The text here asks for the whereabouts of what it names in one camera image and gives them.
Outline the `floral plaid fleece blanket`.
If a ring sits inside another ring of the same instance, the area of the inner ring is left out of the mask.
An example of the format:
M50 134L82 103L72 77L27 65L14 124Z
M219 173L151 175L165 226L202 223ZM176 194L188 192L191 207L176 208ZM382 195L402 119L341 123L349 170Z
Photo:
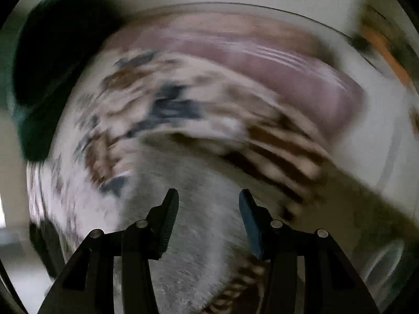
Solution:
M245 75L182 53L106 50L75 84L48 157L27 166L33 242L48 247L43 257L69 260L91 230L125 229L133 155L147 140L215 155L247 177L242 189L289 221L314 199L329 159L317 126ZM196 313L256 313L265 271L250 252Z

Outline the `dark green cloth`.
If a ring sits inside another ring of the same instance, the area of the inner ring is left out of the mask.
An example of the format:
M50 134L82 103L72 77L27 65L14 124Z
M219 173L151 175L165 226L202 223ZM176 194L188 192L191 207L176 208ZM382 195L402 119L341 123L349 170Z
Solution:
M48 157L73 87L123 25L110 0L43 0L28 14L19 30L8 91L24 160Z

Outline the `pink striped pillow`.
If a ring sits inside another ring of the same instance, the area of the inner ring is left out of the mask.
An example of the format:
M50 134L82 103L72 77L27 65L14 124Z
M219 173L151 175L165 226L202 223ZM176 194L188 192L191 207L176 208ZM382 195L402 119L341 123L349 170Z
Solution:
M127 24L106 46L213 61L278 93L327 139L351 123L366 99L359 84L337 70L337 57L324 41L275 19L213 12L152 16Z

